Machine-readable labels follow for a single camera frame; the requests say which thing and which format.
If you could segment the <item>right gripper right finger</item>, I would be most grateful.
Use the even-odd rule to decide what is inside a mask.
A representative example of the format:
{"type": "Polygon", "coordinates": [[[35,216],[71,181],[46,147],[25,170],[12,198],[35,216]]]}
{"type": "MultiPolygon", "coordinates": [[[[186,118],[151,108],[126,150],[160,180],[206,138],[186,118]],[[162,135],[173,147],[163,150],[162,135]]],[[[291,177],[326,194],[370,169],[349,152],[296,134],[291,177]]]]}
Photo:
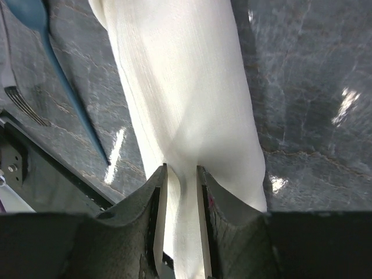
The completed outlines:
{"type": "Polygon", "coordinates": [[[197,168],[206,278],[370,278],[370,212],[262,213],[197,168]]]}

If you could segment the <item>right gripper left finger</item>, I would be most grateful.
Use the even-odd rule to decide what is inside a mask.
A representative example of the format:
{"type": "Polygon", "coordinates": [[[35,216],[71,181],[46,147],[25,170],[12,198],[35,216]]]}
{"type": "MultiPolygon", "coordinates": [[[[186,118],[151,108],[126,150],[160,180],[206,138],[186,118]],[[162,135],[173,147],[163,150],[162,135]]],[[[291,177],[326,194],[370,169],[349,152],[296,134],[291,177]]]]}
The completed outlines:
{"type": "Polygon", "coordinates": [[[162,268],[167,167],[96,217],[1,215],[2,278],[158,278],[162,268]]]}

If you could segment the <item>white cloth napkin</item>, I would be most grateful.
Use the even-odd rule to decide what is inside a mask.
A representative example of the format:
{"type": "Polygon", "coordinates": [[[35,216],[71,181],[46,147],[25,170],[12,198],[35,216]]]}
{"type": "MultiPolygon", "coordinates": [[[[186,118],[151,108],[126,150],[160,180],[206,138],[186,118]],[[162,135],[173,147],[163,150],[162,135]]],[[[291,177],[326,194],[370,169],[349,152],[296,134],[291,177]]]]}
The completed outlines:
{"type": "Polygon", "coordinates": [[[164,252],[203,278],[196,168],[264,212],[265,162],[230,1],[91,1],[106,29],[145,174],[166,163],[164,252]]]}

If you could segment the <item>silver metal fork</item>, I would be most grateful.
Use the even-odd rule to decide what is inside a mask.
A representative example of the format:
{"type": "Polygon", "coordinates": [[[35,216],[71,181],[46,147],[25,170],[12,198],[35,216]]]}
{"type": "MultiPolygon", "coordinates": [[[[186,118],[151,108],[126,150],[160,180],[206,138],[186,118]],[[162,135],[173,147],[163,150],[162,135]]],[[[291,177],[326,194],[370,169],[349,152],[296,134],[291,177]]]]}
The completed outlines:
{"type": "Polygon", "coordinates": [[[31,120],[40,126],[48,127],[50,122],[40,117],[35,110],[28,104],[23,95],[21,94],[15,74],[12,69],[11,51],[8,30],[6,27],[3,10],[1,7],[1,31],[3,36],[4,50],[5,50],[5,63],[1,70],[1,84],[8,98],[31,120]]]}

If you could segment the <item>blue plastic spoon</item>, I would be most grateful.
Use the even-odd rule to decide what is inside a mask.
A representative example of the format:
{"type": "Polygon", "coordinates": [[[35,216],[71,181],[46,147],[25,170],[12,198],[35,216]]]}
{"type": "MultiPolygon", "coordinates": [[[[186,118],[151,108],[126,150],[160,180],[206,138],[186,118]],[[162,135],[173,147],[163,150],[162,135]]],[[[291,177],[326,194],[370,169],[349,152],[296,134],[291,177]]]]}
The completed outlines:
{"type": "Polygon", "coordinates": [[[91,123],[90,117],[79,95],[71,87],[53,50],[49,36],[49,15],[44,2],[40,0],[8,0],[5,3],[17,20],[19,20],[24,26],[37,31],[40,34],[44,51],[54,68],[70,103],[76,111],[81,125],[84,127],[85,132],[97,153],[101,156],[105,164],[109,166],[110,161],[96,133],[94,125],[91,123]]]}

